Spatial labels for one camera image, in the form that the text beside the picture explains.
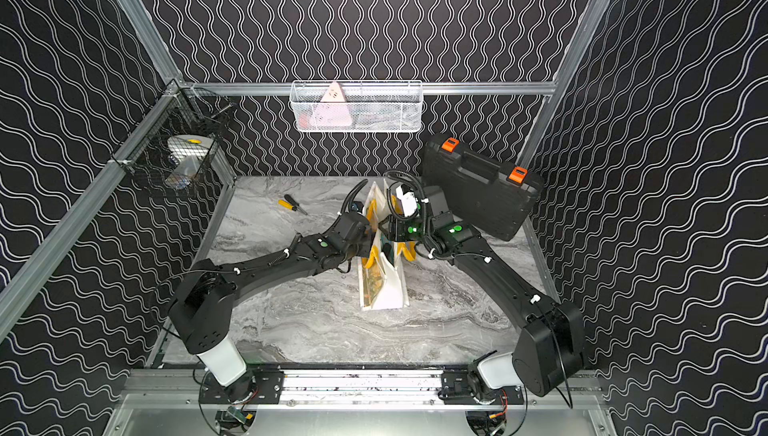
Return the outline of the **white pouch with yellow handles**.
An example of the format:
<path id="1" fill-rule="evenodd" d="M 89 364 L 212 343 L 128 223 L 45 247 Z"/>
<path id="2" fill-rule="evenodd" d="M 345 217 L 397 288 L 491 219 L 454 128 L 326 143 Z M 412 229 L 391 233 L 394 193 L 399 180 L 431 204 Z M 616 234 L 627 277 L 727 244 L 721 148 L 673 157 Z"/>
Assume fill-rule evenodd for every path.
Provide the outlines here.
<path id="1" fill-rule="evenodd" d="M 373 229 L 373 243 L 369 255 L 357 263 L 360 306 L 364 311 L 409 305 L 404 263 L 416 260 L 415 243 L 395 243 L 384 235 L 381 229 L 389 214 L 385 193 L 374 182 L 363 207 L 363 215 Z"/>

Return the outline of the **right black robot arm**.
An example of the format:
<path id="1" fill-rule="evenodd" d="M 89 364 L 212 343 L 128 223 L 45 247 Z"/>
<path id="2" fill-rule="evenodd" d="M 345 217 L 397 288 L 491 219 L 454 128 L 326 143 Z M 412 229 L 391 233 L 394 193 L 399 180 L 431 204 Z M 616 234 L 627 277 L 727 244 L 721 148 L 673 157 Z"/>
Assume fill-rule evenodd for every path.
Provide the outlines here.
<path id="1" fill-rule="evenodd" d="M 468 366 L 467 382 L 477 401 L 490 401 L 503 388 L 521 386 L 545 396 L 585 366 L 582 313 L 536 289 L 509 266 L 469 222 L 455 219 L 443 191 L 416 176 L 390 170 L 386 190 L 390 214 L 386 237 L 412 243 L 415 252 L 468 275 L 518 329 L 511 352 L 492 351 Z"/>

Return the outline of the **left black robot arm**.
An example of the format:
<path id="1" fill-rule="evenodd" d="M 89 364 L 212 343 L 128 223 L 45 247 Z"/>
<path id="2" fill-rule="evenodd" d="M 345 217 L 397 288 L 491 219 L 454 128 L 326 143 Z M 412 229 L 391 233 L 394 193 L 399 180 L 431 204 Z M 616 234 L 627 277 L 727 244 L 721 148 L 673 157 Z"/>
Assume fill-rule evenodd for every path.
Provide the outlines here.
<path id="1" fill-rule="evenodd" d="M 350 209 L 367 185 L 347 194 L 332 225 L 322 233 L 297 234 L 281 251 L 216 265 L 206 259 L 185 273 L 169 305 L 169 317 L 188 353 L 198 357 L 223 388 L 247 393 L 249 370 L 229 336 L 233 309 L 248 298 L 296 279 L 350 265 L 369 254 L 374 231 L 368 219 Z"/>

